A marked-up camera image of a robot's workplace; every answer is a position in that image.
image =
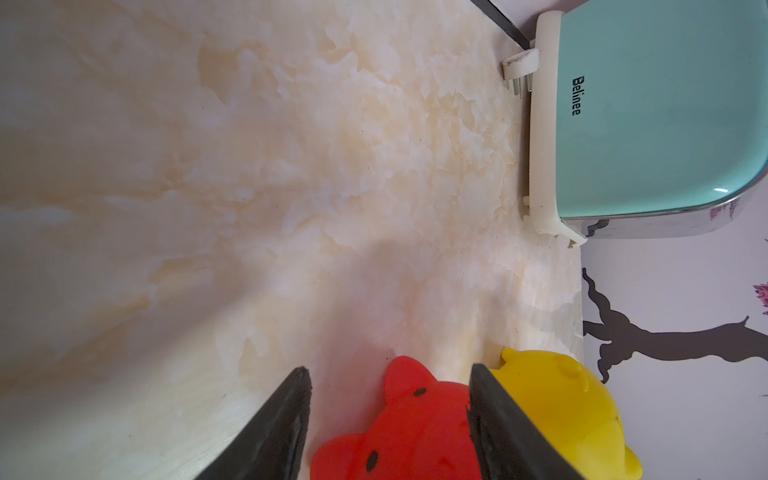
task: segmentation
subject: black branch decal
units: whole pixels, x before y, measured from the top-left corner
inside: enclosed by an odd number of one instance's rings
[[[584,321],[584,335],[608,341],[600,346],[598,370],[603,383],[608,370],[635,352],[657,360],[689,360],[715,355],[727,362],[740,362],[751,357],[768,361],[768,336],[747,328],[745,318],[738,323],[726,323],[699,332],[649,332],[635,326],[626,315],[611,310],[611,302],[595,289],[594,280],[582,270],[589,285],[590,300],[598,306],[602,323]]]

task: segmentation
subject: black strip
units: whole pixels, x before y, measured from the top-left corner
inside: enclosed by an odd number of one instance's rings
[[[504,30],[504,33],[509,35],[509,38],[516,41],[523,50],[531,48],[531,42],[520,32],[520,30],[518,30],[517,27],[515,27],[515,24],[513,24],[509,18],[506,18],[504,14],[496,8],[496,5],[491,3],[491,0],[472,0],[472,3],[474,3],[477,8],[480,8],[480,10],[485,13],[485,16],[493,20],[499,28]]]

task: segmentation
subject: red rubber toy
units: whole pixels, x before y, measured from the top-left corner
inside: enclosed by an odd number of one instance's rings
[[[466,385],[438,382],[421,363],[400,356],[386,371],[384,398],[368,432],[320,448],[310,480],[481,479]]]

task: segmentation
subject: teal appliance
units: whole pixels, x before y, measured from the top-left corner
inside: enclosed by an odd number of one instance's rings
[[[768,172],[766,0],[590,0],[541,14],[533,45],[504,66],[532,72],[539,232],[706,233]]]

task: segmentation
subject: cream marble surface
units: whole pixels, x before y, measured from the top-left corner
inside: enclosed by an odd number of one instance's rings
[[[581,354],[469,0],[7,0],[0,48],[7,478],[193,478],[298,365],[306,461],[395,355]]]

